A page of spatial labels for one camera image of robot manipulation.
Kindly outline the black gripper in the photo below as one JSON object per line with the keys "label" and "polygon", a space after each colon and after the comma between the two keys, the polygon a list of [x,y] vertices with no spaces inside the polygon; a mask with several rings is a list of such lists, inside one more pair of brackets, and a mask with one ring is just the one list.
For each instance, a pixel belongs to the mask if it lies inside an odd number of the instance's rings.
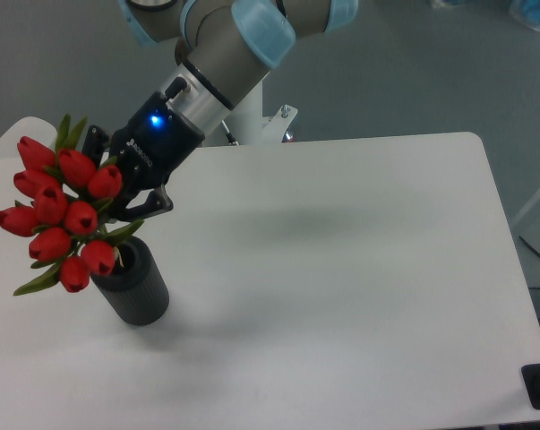
{"label": "black gripper", "polygon": [[[163,185],[204,139],[204,133],[168,107],[166,96],[158,91],[113,133],[90,125],[81,153],[97,168],[115,157],[122,175],[123,189],[108,207],[107,218],[133,222],[172,211],[174,203]],[[145,200],[130,206],[145,190]]]}

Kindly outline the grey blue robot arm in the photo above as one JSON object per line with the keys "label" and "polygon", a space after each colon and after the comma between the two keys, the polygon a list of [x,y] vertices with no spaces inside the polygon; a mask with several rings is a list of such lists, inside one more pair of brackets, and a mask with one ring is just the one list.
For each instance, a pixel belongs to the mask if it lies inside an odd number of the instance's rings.
{"label": "grey blue robot arm", "polygon": [[89,132],[83,153],[116,159],[123,188],[102,221],[171,211],[171,173],[276,69],[296,40],[349,24],[356,1],[122,1],[143,44],[177,39],[173,74],[121,129]]}

